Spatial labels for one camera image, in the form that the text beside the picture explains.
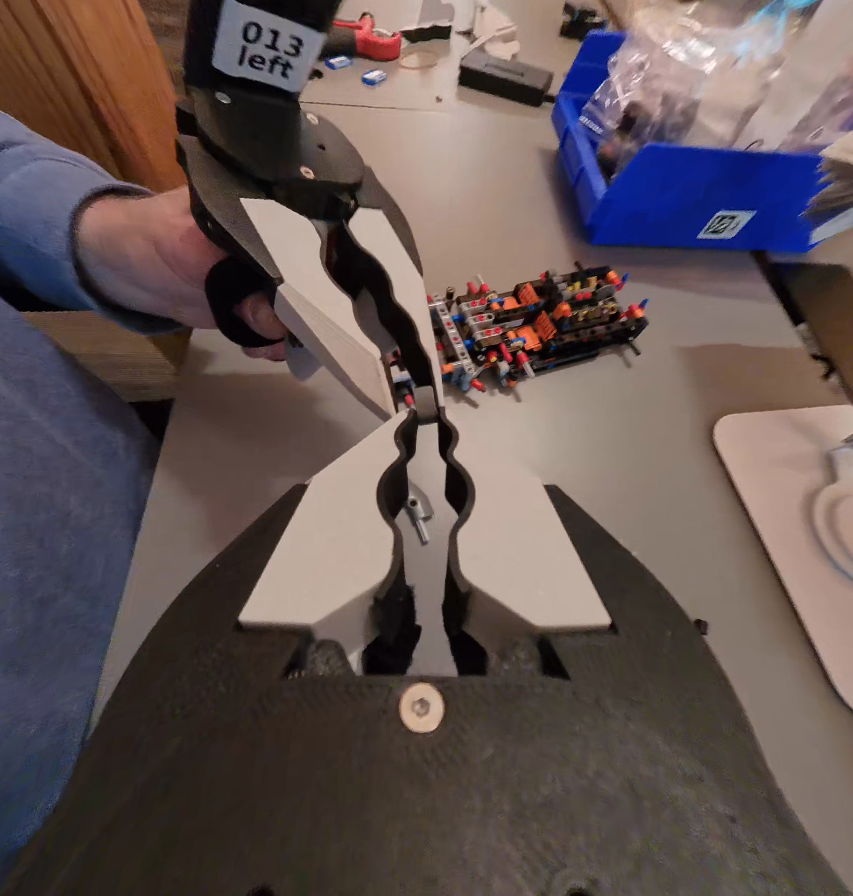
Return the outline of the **clear plastic parts bags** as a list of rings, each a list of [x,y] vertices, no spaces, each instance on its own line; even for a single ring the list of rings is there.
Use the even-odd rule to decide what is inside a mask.
[[[626,2],[598,137],[818,153],[853,131],[853,1]]]

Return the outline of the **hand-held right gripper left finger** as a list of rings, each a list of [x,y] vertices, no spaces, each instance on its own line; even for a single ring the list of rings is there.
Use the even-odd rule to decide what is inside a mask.
[[[241,628],[336,642],[367,674],[409,670],[416,607],[398,515],[416,437],[416,412],[398,413],[310,480],[240,612]]]

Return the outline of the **partly built lego model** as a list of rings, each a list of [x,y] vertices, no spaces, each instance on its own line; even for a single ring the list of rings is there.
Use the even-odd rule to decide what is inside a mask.
[[[501,391],[538,375],[630,349],[646,330],[648,300],[621,304],[629,279],[609,266],[570,273],[546,271],[507,292],[470,281],[457,295],[425,298],[443,385],[485,392],[489,378]]]

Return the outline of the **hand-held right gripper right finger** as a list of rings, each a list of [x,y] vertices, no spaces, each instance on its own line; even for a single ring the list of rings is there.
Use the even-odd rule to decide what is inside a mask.
[[[426,675],[567,676],[555,637],[612,619],[540,477],[442,409],[426,496]]]

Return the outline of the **white folded paper pieces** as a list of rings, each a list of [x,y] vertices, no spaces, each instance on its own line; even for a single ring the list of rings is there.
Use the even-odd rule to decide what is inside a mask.
[[[515,23],[495,25],[482,30],[474,28],[473,38],[465,56],[478,50],[495,59],[511,61],[521,51],[519,29]]]

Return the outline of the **blue bin with white tag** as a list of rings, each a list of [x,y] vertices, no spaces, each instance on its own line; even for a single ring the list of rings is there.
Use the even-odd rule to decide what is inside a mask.
[[[817,155],[650,143],[606,182],[597,139],[579,117],[624,38],[622,32],[589,32],[552,110],[564,181],[589,243],[809,251],[816,241],[803,214],[819,191]]]

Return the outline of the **wooden cabinet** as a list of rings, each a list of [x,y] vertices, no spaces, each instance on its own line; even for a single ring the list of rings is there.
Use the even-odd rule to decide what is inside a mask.
[[[161,193],[184,185],[175,91],[135,1],[0,1],[0,110]],[[128,401],[174,397],[189,334],[143,337],[89,312],[23,317]]]

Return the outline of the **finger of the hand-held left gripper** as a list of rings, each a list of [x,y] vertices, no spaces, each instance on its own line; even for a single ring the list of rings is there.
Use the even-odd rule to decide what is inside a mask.
[[[385,358],[397,346],[373,298],[349,297],[325,266],[324,230],[270,199],[242,198],[253,229],[282,277],[275,312],[314,360],[382,420],[398,411]]]
[[[434,389],[439,415],[442,375],[423,276],[384,210],[360,207],[338,231],[338,284],[351,297],[384,373],[389,357],[397,358],[413,388]]]

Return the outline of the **red black hand tool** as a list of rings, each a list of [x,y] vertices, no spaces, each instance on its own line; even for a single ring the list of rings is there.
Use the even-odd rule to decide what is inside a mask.
[[[400,58],[402,35],[376,26],[368,12],[355,20],[333,19],[321,57],[347,56],[376,62],[393,62]]]

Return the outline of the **lego instruction booklet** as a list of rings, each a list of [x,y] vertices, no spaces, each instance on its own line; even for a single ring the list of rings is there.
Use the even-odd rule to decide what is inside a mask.
[[[824,221],[853,209],[853,130],[822,151],[818,174],[820,187],[806,206],[804,217]]]

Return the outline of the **person's left hand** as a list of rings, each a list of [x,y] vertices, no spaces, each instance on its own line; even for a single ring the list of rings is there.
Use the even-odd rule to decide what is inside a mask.
[[[111,306],[194,330],[217,327],[205,282],[227,252],[197,226],[185,185],[92,199],[77,219],[76,258]]]

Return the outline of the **black power adapter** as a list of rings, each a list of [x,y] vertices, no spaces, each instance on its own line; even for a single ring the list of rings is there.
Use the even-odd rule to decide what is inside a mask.
[[[554,73],[539,66],[481,53],[463,57],[458,66],[459,86],[523,106],[542,106],[553,81]]]

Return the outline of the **white book stand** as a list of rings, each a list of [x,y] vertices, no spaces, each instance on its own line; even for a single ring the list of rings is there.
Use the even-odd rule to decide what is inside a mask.
[[[853,711],[853,405],[735,413],[719,458],[838,696]]]

